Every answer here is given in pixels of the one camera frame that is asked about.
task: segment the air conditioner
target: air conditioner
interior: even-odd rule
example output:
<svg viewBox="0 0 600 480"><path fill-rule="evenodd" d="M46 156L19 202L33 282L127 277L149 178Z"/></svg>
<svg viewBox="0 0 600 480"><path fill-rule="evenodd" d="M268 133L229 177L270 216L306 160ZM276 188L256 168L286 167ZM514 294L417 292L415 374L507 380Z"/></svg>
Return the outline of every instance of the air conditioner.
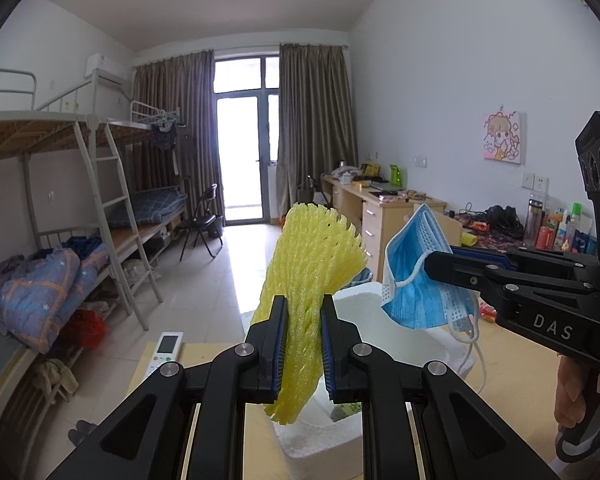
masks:
<svg viewBox="0 0 600 480"><path fill-rule="evenodd" d="M90 78L94 70L99 70L100 75L110 79L114 83L124 85L129 80L127 68L113 61L110 57L102 54L93 54L87 59L87 70L84 72L84 78Z"/></svg>

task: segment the white wall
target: white wall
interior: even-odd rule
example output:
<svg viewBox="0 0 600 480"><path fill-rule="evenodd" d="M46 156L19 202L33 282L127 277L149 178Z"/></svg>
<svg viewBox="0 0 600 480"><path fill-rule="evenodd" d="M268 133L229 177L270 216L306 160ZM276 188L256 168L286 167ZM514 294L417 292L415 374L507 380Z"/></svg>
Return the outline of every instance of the white wall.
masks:
<svg viewBox="0 0 600 480"><path fill-rule="evenodd" d="M375 0L349 41L361 158L455 210L524 219L524 170L549 178L551 206L592 214L574 140L600 110L600 22L579 0ZM482 115L501 105L524 119L523 167L482 160Z"/></svg>
<svg viewBox="0 0 600 480"><path fill-rule="evenodd" d="M202 40L177 41L175 43L154 46L137 52L134 56L133 65L138 66L160 59L182 56L184 54L190 54L191 52L209 49L215 51L216 59L225 59L237 56L277 54L280 51L280 43L348 45L348 42L348 34L337 30L296 28L275 32L248 32L245 34L231 34L228 36L204 38ZM349 51L346 49L344 50L344 58L350 76ZM269 167L267 170L267 177L269 182L270 216L272 218L278 218L276 166Z"/></svg>
<svg viewBox="0 0 600 480"><path fill-rule="evenodd" d="M96 52L131 67L132 52L97 28L46 0L23 0L0 30L0 67L34 72L38 78L36 103L84 80L87 58ZM0 78L0 86L19 88L23 78ZM0 110L26 109L28 98L0 95ZM90 108L89 91L78 99L78 112ZM118 94L103 88L98 114L128 116ZM101 169L104 198L119 194L114 167ZM40 230L92 222L93 200L84 164L77 151L43 153L31 160L34 207ZM55 199L48 200L54 191ZM0 161L0 259L34 249L26 209L22 169L17 160Z"/></svg>

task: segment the upper bunk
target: upper bunk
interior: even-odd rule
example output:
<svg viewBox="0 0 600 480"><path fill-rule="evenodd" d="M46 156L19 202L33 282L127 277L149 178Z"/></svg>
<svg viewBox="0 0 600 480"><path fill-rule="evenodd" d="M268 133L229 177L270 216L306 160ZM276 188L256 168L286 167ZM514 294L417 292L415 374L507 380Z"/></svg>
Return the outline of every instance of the upper bunk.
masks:
<svg viewBox="0 0 600 480"><path fill-rule="evenodd" d="M0 159L42 152L74 150L78 148L75 137L75 125L86 144L90 134L95 134L96 147L107 146L104 129L109 125L117 145L132 144L147 140L152 134L152 124L165 124L178 121L178 113L160 110L144 103L134 101L123 89L123 86L94 70L91 77L49 99L34 108L36 94L36 77L31 72L21 70L0 69L0 73L19 74L32 79L31 89L5 89L0 93L31 95L30 110L0 111ZM63 111L70 108L73 99L73 110L78 109L78 90L91 86L92 108L89 114L78 114ZM99 86L117 89L129 101L129 120L100 118L96 114L96 98Z"/></svg>

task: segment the bunk bed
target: bunk bed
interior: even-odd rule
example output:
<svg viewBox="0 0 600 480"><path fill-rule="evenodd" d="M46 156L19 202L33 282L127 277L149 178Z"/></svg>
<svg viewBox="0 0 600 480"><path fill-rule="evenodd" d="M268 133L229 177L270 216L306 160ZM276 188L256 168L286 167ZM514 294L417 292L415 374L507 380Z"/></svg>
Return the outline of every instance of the bunk bed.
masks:
<svg viewBox="0 0 600 480"><path fill-rule="evenodd" d="M75 235L100 236L106 244L109 262L99 270L96 279L90 282L90 287L84 291L84 295L88 295L106 277L112 277L118 290L119 301L126 308L127 315L135 313L142 328L147 330L148 327L138 310L134 295L140 285L149 280L158 302L161 302L162 298L157 283L155 283L151 265L152 261L158 257L159 252L150 262L144 252L144 243L165 226L180 218L185 210L184 199L182 204L159 224L138 226L118 147L149 139L154 125L179 122L178 111L167 112L133 101L126 95L119 82L111 80L98 70L94 70L87 80L34 108L35 75L30 72L4 69L0 69L0 73L28 76L32 79L30 90L0 89L0 93L31 95L30 110L0 111L0 160L18 157L22 162L27 212L36 248L38 250L54 248ZM98 117L96 98L98 88L102 85L117 89L128 99L129 120L108 120ZM78 114L78 90L87 86L91 86L92 107L89 114ZM73 108L73 111L66 111L68 108ZM111 155L98 156L98 148L102 147L108 147ZM39 231L29 176L30 157L36 153L74 149L80 151L87 170L97 222ZM98 181L98 164L107 160L115 161L117 165L122 196L103 202ZM116 204L125 205L128 227L116 229L109 227L106 208L111 208ZM145 270L141 279L133 286L129 286L122 269L122 262L133 253L139 253ZM0 447L24 450L21 456L11 457L13 463L18 464L20 478L24 478L26 474L32 447L45 415L51 404L56 402L56 396L61 395L59 385L53 388L49 397L45 397L42 391L32 386L31 379L34 373L32 365L45 357L54 356L61 358L65 364L71 367L81 352L82 348L63 348L62 350L52 348L48 355L41 356L17 339L3 336L0 333L0 441L4 443Z"/></svg>

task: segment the hand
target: hand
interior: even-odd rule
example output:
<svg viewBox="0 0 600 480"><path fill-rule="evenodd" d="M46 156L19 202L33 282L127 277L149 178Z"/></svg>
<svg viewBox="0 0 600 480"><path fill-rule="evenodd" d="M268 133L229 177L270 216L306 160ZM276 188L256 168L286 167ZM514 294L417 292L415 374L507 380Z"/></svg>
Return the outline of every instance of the hand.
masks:
<svg viewBox="0 0 600 480"><path fill-rule="evenodd" d="M582 395L589 367L584 367L573 359L561 356L558 367L558 386L555 391L555 420L561 426L573 428L582 422L587 406ZM598 376L600 394L600 375Z"/></svg>

